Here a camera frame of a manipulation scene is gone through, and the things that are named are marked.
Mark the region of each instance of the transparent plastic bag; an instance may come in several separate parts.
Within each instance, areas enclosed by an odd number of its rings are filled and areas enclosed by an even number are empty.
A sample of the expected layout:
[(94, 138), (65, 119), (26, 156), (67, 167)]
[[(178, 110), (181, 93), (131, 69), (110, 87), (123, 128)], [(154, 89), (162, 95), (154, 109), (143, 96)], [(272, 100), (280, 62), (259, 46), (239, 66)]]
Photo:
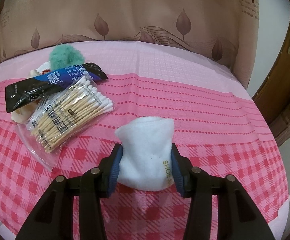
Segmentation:
[(43, 99), (28, 122), (16, 126), (16, 133), (33, 156), (51, 171), (62, 144), (113, 109), (113, 102), (85, 75), (64, 91)]

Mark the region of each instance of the metal screw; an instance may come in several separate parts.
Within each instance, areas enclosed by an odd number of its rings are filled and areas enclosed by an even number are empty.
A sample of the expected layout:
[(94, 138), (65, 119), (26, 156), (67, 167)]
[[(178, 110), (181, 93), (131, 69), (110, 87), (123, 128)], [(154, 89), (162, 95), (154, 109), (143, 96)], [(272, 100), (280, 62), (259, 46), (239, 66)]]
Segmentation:
[(199, 167), (192, 167), (192, 172), (194, 173), (200, 173), (201, 169)]
[(235, 181), (236, 178), (235, 178), (234, 175), (228, 175), (228, 176), (227, 176), (227, 180), (229, 180), (229, 181)]
[(62, 182), (64, 180), (64, 176), (57, 176), (55, 179), (57, 182)]
[(100, 172), (100, 169), (97, 167), (91, 169), (91, 174), (97, 174), (99, 172)]

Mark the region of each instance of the checkered tablecloth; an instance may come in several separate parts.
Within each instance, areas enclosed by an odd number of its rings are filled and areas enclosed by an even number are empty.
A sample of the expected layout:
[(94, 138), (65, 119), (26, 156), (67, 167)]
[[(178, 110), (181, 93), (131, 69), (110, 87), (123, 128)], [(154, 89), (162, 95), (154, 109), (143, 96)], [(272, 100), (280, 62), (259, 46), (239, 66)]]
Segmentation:
[[(235, 175), (267, 222), (277, 217), (289, 196), (278, 147), (251, 100), (134, 73), (109, 75), (99, 88), (115, 101), (116, 109), (73, 138), (49, 173), (31, 157), (5, 113), (5, 86), (15, 81), (0, 82), (0, 220), (15, 234), (56, 176), (70, 178), (97, 166), (117, 142), (115, 129), (140, 116), (173, 118), (173, 142), (181, 155), (210, 175)], [(174, 186), (142, 192), (118, 184), (101, 204), (109, 240), (178, 240), (190, 200), (182, 199)], [(211, 239), (216, 239), (215, 198), (213, 206)], [(74, 210), (77, 239), (77, 200)]]

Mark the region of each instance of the white cloth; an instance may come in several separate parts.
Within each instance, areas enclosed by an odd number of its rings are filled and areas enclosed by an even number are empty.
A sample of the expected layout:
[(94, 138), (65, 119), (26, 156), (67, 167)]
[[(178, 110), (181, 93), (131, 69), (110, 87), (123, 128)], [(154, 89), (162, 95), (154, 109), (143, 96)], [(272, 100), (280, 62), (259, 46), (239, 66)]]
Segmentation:
[(123, 146), (118, 182), (145, 191), (171, 186), (173, 134), (174, 120), (161, 117), (137, 118), (118, 128), (115, 135)]

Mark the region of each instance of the teal pom-pom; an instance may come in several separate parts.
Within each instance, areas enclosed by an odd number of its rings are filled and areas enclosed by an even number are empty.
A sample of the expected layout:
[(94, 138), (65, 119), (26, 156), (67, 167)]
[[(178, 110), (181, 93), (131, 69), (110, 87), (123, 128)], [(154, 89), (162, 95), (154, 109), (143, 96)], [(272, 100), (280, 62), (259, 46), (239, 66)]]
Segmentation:
[(84, 64), (85, 58), (82, 53), (69, 44), (57, 45), (49, 55), (51, 71)]

